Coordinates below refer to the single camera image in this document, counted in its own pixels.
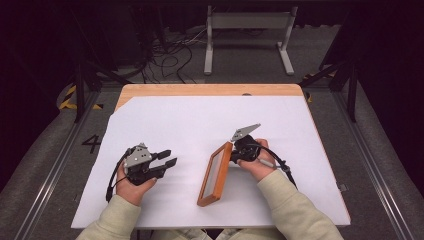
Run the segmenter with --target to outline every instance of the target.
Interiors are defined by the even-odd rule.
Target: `metal rail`
[[[346,111],[346,102],[342,94],[340,92],[333,92],[332,95],[335,99],[337,107],[339,108],[339,111],[342,113],[344,120],[349,126],[350,132],[355,138],[355,141],[363,156],[363,164],[365,169],[371,178],[374,188],[381,200],[381,203],[383,204],[384,209],[386,210],[386,213],[398,238],[405,240],[415,239],[393,198],[392,192],[390,191],[386,181],[383,178],[383,175],[381,174],[376,161],[374,160],[374,157],[371,154],[371,151],[368,148],[364,137],[362,136],[361,131],[355,123],[350,121],[350,117]]]
[[[38,195],[35,198],[31,209],[25,217],[21,227],[19,228],[19,231],[15,236],[15,240],[29,239],[31,236],[31,233],[34,230],[38,220],[40,219],[41,214],[43,213],[50,199],[50,196],[52,195],[53,190],[59,181],[60,175],[66,166],[66,162],[69,159],[70,151],[74,146],[75,139],[77,138],[81,128],[84,126],[84,123],[90,113],[91,106],[95,104],[98,96],[98,92],[90,92],[88,101],[86,102],[85,106],[86,111],[81,116],[79,122],[75,123],[72,127],[64,145],[62,146],[62,149],[59,152],[58,157],[56,158],[56,161],[54,162],[48,176],[46,177],[46,180],[38,192]]]

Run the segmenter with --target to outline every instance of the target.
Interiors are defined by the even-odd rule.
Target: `black strap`
[[[296,183],[294,181],[293,176],[291,175],[291,171],[290,171],[290,167],[286,165],[286,160],[281,160],[281,158],[279,158],[277,156],[277,154],[275,154],[273,151],[271,151],[271,149],[261,146],[259,144],[247,144],[248,146],[256,146],[259,148],[264,149],[265,151],[267,151],[269,154],[271,154],[271,156],[273,158],[275,158],[275,160],[278,162],[278,164],[280,164],[281,170],[283,170],[283,172],[286,173],[287,177],[289,178],[290,182],[293,183],[293,185],[297,188]]]
[[[112,199],[112,194],[113,194],[113,188],[115,187],[116,184],[112,185],[113,179],[115,178],[115,174],[118,172],[118,168],[119,165],[121,165],[122,161],[128,157],[131,154],[131,149],[128,148],[127,151],[125,152],[124,155],[122,155],[121,159],[119,159],[118,163],[116,163],[116,167],[113,170],[112,176],[110,177],[109,180],[109,186],[107,187],[106,190],[106,201],[110,202],[110,199]]]

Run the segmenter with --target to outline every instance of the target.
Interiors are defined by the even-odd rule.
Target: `sleeve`
[[[77,239],[130,239],[140,212],[140,207],[114,195],[100,218],[84,229]]]
[[[337,227],[324,213],[276,170],[258,183],[268,201],[272,219],[281,233],[290,239],[343,239]]]

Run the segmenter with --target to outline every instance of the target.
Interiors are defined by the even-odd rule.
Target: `human hand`
[[[268,147],[268,141],[265,139],[256,139],[261,146]],[[259,182],[264,177],[268,176],[268,174],[272,173],[275,169],[261,163],[260,161],[266,161],[270,163],[270,165],[275,166],[275,159],[265,150],[261,149],[258,158],[255,161],[248,162],[244,160],[237,160],[237,164],[240,165],[241,168],[249,171],[252,176]]]
[[[136,186],[132,184],[127,178],[123,178],[125,178],[125,172],[124,163],[122,162],[118,168],[116,177],[116,194],[135,206],[140,206],[141,199],[143,198],[144,194],[150,188],[152,188],[157,181],[157,178],[151,178],[143,184]]]

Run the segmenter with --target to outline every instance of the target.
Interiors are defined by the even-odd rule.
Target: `wrist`
[[[117,192],[116,195],[120,196],[121,198],[123,198],[128,203],[131,203],[132,205],[137,206],[137,207],[140,206],[141,199],[143,198],[143,196],[134,195],[134,194],[130,194],[130,193]]]
[[[262,163],[258,163],[255,168],[252,168],[250,171],[250,174],[258,181],[260,182],[262,179],[264,179],[266,176],[274,172],[274,168],[268,167],[263,165]]]

